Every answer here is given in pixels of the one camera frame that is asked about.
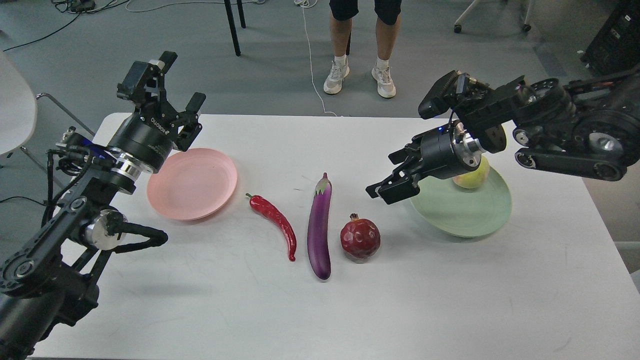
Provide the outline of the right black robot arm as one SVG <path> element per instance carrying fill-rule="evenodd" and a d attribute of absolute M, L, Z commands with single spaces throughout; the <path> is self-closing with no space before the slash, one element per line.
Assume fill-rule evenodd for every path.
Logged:
<path fill-rule="evenodd" d="M 505 150 L 503 123 L 510 121 L 520 166 L 617 182 L 639 161 L 639 86 L 638 66 L 565 85 L 556 78 L 529 84 L 521 76 L 495 89 L 450 71 L 432 85 L 418 114 L 431 119 L 451 111 L 457 119 L 391 153 L 392 173 L 366 193 L 390 205 L 418 195 L 423 178 L 475 171 L 482 153 Z"/>

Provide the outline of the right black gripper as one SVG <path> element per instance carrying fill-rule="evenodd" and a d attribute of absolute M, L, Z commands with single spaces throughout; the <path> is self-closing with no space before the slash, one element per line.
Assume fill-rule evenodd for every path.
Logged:
<path fill-rule="evenodd" d="M 412 137 L 388 158 L 396 167 L 384 180 L 365 188 L 370 198 L 387 205 L 413 198 L 423 178 L 449 179 L 482 166 L 482 147 L 457 125 L 442 125 Z"/>

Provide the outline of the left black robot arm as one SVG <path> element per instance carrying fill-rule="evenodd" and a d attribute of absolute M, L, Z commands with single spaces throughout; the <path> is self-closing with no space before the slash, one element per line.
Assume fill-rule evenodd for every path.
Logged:
<path fill-rule="evenodd" d="M 47 155 L 54 170 L 71 176 L 57 194 L 48 183 L 41 228 L 1 261 L 1 358 L 25 360 L 57 324 L 74 326 L 98 306 L 98 280 L 113 254 L 162 246 L 157 228 L 131 223 L 112 207 L 118 193 L 132 194 L 142 173 L 156 174 L 173 150 L 185 152 L 202 125 L 206 100 L 196 92 L 184 111 L 167 100 L 165 76 L 178 55 L 135 61 L 117 96 L 135 109 L 107 145 L 69 129 Z"/>

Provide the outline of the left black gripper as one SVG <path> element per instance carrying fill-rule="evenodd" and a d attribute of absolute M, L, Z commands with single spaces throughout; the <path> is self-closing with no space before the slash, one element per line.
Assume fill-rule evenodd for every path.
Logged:
<path fill-rule="evenodd" d="M 195 92 L 185 110 L 177 112 L 167 100 L 165 75 L 178 55 L 164 51 L 158 60 L 135 61 L 116 95 L 134 105 L 107 147 L 128 153 L 157 173 L 173 150 L 185 152 L 202 130 L 199 111 L 207 96 Z"/>

